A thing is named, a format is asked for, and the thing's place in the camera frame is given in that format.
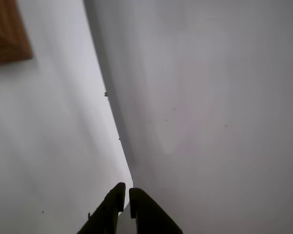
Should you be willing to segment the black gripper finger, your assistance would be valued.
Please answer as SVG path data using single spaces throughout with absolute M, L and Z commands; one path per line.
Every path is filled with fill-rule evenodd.
M 170 216 L 142 189 L 129 189 L 130 216 L 138 234 L 181 234 Z
M 105 196 L 77 234 L 115 234 L 119 212 L 124 211 L 126 184 L 119 182 Z

